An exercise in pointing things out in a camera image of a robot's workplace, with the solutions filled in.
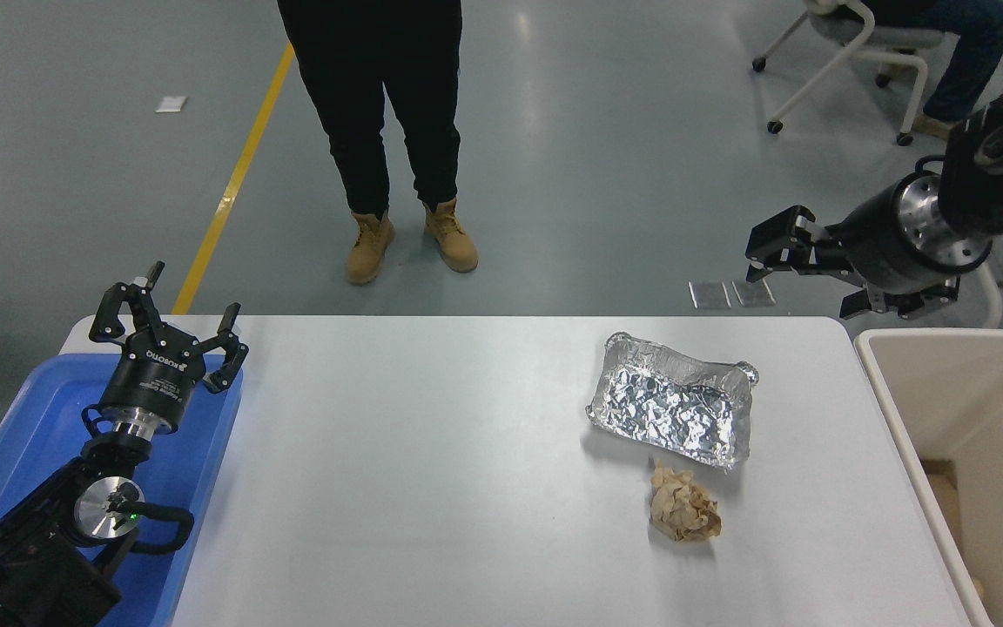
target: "yellow floor line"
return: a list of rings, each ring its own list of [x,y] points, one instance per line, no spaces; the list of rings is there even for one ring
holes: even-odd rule
[[[258,111],[258,117],[254,119],[254,127],[250,129],[247,145],[243,146],[239,163],[235,164],[235,172],[231,174],[231,182],[227,184],[227,190],[223,192],[219,207],[215,208],[215,218],[212,218],[211,225],[208,225],[208,234],[204,235],[204,242],[200,243],[200,251],[196,253],[192,267],[188,270],[187,277],[184,278],[181,293],[176,297],[176,305],[173,306],[175,316],[187,314],[192,307],[192,300],[196,298],[196,290],[200,289],[200,281],[203,281],[204,273],[208,271],[208,264],[212,261],[215,246],[220,241],[220,235],[223,235],[223,227],[227,226],[227,219],[231,216],[231,208],[235,206],[235,198],[242,188],[243,179],[247,178],[250,163],[254,161],[254,153],[258,151],[258,143],[261,142],[262,134],[266,131],[266,124],[270,122],[270,114],[274,112],[274,106],[278,102],[278,94],[281,94],[281,85],[286,80],[286,75],[289,74],[289,68],[292,66],[292,59],[294,59],[294,49],[292,49],[292,44],[289,44],[281,55],[278,70],[274,72],[270,89],[266,92],[266,98],[262,100],[262,108]]]

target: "office chair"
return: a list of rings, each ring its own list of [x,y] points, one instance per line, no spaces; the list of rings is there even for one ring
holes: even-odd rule
[[[943,41],[943,32],[876,25],[873,11],[861,3],[861,0],[803,0],[803,4],[807,5],[807,10],[803,11],[802,15],[797,17],[795,22],[789,25],[787,30],[784,30],[767,49],[753,59],[753,71],[763,71],[768,56],[775,52],[776,48],[779,48],[780,44],[784,43],[804,21],[810,21],[815,32],[828,40],[840,43],[843,48],[822,69],[811,76],[811,79],[804,83],[799,91],[795,92],[795,95],[784,102],[783,106],[780,106],[775,114],[772,114],[772,117],[769,117],[765,128],[773,135],[780,132],[780,129],[783,128],[783,116],[803,96],[807,95],[815,84],[818,84],[827,74],[839,68],[841,64],[846,63],[847,60],[852,58],[865,59],[881,64],[875,80],[877,87],[885,87],[892,80],[892,76],[885,72],[887,64],[916,68],[916,79],[912,86],[911,98],[908,98],[908,109],[904,111],[904,122],[901,123],[901,130],[896,135],[896,142],[901,146],[907,146],[912,142],[912,123],[915,122],[916,111],[920,110],[920,98],[923,96],[924,84],[927,83],[927,61],[916,53],[902,52],[901,50],[916,51],[939,46]],[[861,22],[833,13],[840,7],[849,7],[862,18]]]

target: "person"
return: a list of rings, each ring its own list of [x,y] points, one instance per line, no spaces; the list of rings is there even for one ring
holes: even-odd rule
[[[446,266],[469,273],[478,253],[454,215],[460,1],[279,0],[278,8],[358,223],[346,280],[377,278],[394,237],[382,88],[405,130],[425,231]]]
[[[947,71],[913,128],[947,139],[974,110],[1003,56],[1003,0],[865,0],[877,24],[959,36]]]

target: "boot lace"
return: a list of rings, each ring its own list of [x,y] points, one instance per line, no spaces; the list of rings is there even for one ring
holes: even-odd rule
[[[377,243],[379,229],[381,229],[380,226],[375,229],[369,222],[359,222],[359,238],[354,240],[354,246],[358,247]]]
[[[462,227],[454,214],[433,214],[432,225],[439,235],[462,234]]]

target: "crumpled brown paper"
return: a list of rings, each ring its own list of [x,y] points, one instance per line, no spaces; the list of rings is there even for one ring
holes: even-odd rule
[[[652,473],[652,524],[677,543],[702,543],[722,532],[717,503],[707,489],[691,479],[691,472],[673,472],[657,460]]]

